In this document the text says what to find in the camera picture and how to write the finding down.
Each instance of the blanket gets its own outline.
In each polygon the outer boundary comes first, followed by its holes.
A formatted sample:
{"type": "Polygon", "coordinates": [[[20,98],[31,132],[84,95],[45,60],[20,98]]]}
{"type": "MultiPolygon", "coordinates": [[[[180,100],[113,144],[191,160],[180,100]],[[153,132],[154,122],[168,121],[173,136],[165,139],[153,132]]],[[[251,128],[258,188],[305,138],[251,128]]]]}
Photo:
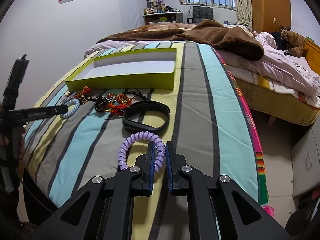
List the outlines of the blanket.
{"type": "Polygon", "coordinates": [[[242,28],[225,28],[220,23],[208,19],[186,32],[181,28],[152,32],[136,29],[113,34],[97,43],[104,41],[194,41],[209,44],[216,49],[223,49],[252,61],[260,60],[264,55],[262,45],[250,38],[242,28]]]}
{"type": "Polygon", "coordinates": [[[243,68],[272,80],[279,81],[288,88],[295,89],[305,96],[320,94],[320,76],[312,71],[305,58],[284,55],[276,49],[271,34],[262,32],[256,40],[263,46],[265,54],[259,61],[249,61],[228,51],[219,49],[227,65],[243,68]]]}
{"type": "Polygon", "coordinates": [[[195,24],[186,24],[186,23],[156,23],[152,25],[144,25],[140,26],[134,30],[147,30],[149,32],[152,31],[161,31],[161,30],[169,30],[169,29],[182,29],[183,31],[190,31],[196,27],[195,24]]]}

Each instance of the floor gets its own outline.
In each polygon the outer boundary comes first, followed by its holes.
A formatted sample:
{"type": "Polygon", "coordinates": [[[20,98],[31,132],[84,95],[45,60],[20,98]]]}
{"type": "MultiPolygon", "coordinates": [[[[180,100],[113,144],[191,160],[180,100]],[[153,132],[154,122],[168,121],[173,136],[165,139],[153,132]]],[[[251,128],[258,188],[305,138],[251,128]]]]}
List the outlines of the floor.
{"type": "MultiPolygon", "coordinates": [[[[270,116],[254,110],[252,110],[252,116],[262,144],[270,205],[275,209],[275,220],[285,227],[290,215],[296,210],[295,201],[292,198],[290,149],[307,128],[278,118],[273,125],[268,125],[270,116]]],[[[28,220],[22,190],[20,190],[18,214],[21,221],[28,220]]]]}

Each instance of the floral curtain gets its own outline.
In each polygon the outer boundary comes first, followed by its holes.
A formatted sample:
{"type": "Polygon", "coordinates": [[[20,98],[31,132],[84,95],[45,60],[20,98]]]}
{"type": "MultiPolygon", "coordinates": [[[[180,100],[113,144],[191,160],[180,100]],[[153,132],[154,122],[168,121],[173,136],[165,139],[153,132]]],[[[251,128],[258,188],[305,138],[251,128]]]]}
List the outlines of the floral curtain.
{"type": "Polygon", "coordinates": [[[252,29],[252,2],[251,0],[236,0],[236,12],[240,24],[252,29]]]}

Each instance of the person's hand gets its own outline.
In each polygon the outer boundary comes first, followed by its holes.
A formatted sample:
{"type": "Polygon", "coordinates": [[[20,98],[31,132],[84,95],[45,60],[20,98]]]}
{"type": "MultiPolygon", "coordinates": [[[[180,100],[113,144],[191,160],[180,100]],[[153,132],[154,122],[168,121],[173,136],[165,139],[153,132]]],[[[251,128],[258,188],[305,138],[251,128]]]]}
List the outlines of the person's hand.
{"type": "MultiPolygon", "coordinates": [[[[19,139],[19,148],[18,148],[18,156],[19,159],[22,160],[25,154],[25,149],[24,149],[24,137],[22,136],[22,134],[26,133],[26,129],[21,129],[21,135],[20,135],[20,139],[19,139]]],[[[9,139],[5,136],[2,136],[2,134],[0,133],[0,146],[4,146],[4,145],[8,145],[9,144],[9,139]]]]}

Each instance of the teddy bear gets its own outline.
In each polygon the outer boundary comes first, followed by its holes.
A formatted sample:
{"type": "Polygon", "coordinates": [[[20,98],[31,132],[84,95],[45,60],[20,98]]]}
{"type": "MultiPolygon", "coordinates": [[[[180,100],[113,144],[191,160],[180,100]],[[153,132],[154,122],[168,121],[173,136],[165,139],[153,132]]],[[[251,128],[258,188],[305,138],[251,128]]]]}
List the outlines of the teddy bear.
{"type": "Polygon", "coordinates": [[[281,36],[291,44],[290,54],[294,57],[302,57],[303,48],[307,39],[293,31],[283,30],[281,36]]]}

